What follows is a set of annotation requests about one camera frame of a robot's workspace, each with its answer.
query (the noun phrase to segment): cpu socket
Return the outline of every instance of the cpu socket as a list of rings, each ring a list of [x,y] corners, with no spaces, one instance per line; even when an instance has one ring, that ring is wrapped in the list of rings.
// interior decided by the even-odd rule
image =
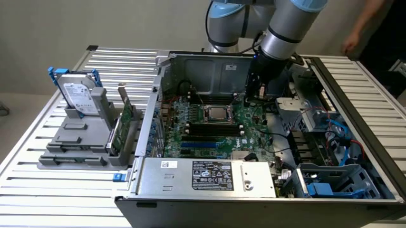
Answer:
[[[232,122],[232,108],[230,105],[206,105],[204,120],[207,122]]]

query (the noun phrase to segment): person's hand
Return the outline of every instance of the person's hand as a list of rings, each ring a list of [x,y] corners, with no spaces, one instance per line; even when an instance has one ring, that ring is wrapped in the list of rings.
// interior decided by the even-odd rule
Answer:
[[[351,33],[342,44],[342,53],[349,54],[359,43],[359,34]]]

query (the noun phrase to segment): green circuit board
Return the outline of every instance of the green circuit board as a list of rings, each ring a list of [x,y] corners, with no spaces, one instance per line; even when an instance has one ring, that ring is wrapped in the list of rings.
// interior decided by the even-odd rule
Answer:
[[[116,129],[112,131],[112,150],[116,154],[120,153],[120,151],[124,149],[128,131],[130,131],[130,125],[131,125],[131,118],[132,118],[132,106],[130,103],[130,100],[126,100],[122,116],[119,118],[119,122],[116,123]]]
[[[242,98],[236,99],[228,106],[231,107],[231,116],[228,116],[231,122],[227,123],[226,119],[214,119],[210,120],[208,124],[243,125],[244,134],[238,137],[216,136],[215,148],[184,148],[182,147],[182,137],[187,136],[186,125],[187,123],[207,123],[207,119],[204,119],[204,107],[207,105],[190,104],[184,98],[179,98],[171,104],[167,104],[164,157],[242,159],[244,155],[255,153],[260,162],[274,161],[270,135],[258,131],[268,132],[267,125],[262,125],[263,109],[258,106],[244,107]],[[190,150],[190,153],[183,154],[182,149]]]

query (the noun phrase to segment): white sticker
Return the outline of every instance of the white sticker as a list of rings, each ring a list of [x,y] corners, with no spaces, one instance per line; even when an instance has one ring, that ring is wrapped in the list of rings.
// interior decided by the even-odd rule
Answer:
[[[236,70],[236,65],[226,65],[226,70]]]
[[[93,99],[89,95],[89,89],[83,84],[65,83],[64,89],[67,92],[67,99],[75,106],[75,109],[84,115],[99,115]]]
[[[175,169],[178,168],[178,161],[162,161],[160,162],[162,169]]]

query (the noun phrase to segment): person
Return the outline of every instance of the person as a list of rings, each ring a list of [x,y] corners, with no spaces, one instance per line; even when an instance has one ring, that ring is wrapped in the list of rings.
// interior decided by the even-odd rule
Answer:
[[[383,4],[385,0],[366,0],[351,33],[342,44],[343,54],[347,55],[359,44],[363,29]],[[398,59],[406,60],[405,13],[406,0],[394,0],[386,18],[359,56],[361,63],[395,97],[405,90],[406,78],[394,76],[389,69]]]

